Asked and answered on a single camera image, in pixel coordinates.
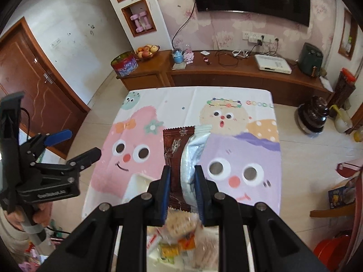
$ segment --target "tv stand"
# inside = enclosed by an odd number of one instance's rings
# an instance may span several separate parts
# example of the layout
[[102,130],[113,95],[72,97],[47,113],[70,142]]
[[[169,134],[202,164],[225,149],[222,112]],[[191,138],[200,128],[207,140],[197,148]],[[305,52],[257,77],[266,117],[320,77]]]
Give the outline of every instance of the tv stand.
[[309,101],[314,95],[327,101],[333,93],[326,90],[319,78],[303,74],[297,66],[292,66],[290,75],[259,70],[253,56],[237,60],[229,55],[215,56],[216,51],[206,56],[211,64],[203,60],[199,51],[194,52],[194,63],[184,70],[172,70],[174,64],[171,51],[160,51],[149,61],[139,61],[139,67],[130,75],[121,78],[129,90],[183,87],[221,86],[263,89],[271,92],[273,102],[291,106]]

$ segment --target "tablecloth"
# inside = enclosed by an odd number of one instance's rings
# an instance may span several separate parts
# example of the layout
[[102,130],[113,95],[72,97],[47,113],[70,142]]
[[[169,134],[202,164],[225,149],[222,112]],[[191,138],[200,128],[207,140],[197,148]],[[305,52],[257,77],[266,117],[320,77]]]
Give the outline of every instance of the tablecloth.
[[[165,165],[163,129],[199,124],[212,125],[200,161],[206,178],[239,202],[264,201],[278,214],[281,152],[271,93],[171,87],[129,92],[103,145],[82,217],[102,202],[117,205],[146,191]],[[222,170],[215,171],[216,163]]]

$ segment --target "tiled floor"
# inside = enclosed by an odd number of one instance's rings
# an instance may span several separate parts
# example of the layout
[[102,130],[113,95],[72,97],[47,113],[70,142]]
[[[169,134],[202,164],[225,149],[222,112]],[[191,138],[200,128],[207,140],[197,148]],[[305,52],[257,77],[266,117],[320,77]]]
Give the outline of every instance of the tiled floor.
[[[120,80],[112,79],[99,95],[81,126],[69,152],[72,158],[92,147],[101,148],[111,124],[127,95]],[[296,126],[294,107],[276,105],[275,112],[282,150],[282,219],[310,247],[334,233],[329,219],[310,218],[314,209],[328,208],[327,190],[342,178],[337,163],[363,156],[362,143],[339,134],[332,120],[317,138],[309,138]],[[81,221],[81,210],[93,167],[81,173],[81,195],[54,203],[53,217],[63,229],[71,231]]]

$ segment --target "pink wallpaper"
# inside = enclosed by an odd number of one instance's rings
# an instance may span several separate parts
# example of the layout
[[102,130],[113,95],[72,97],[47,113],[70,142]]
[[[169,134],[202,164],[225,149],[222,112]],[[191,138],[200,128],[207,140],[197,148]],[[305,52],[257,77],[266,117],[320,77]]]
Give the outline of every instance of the pink wallpaper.
[[[170,38],[188,19],[194,0],[158,0]],[[326,58],[333,40],[335,0],[311,0],[310,26],[264,14],[197,12],[179,32],[174,46],[190,44],[193,50],[241,50],[253,44],[242,40],[242,31],[271,34],[279,38],[278,53],[297,59],[304,42],[320,48]],[[275,46],[264,46],[263,50]]]

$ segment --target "apple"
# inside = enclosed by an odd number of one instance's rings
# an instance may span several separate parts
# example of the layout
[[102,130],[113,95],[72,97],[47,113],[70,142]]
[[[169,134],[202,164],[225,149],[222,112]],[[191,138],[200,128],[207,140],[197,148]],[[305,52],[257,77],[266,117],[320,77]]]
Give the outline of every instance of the apple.
[[146,58],[149,55],[150,55],[150,51],[148,51],[148,50],[145,50],[145,51],[142,52],[142,58]]
[[150,48],[150,51],[152,52],[152,53],[155,53],[155,52],[157,52],[157,50],[159,50],[159,46],[152,46],[151,48]]

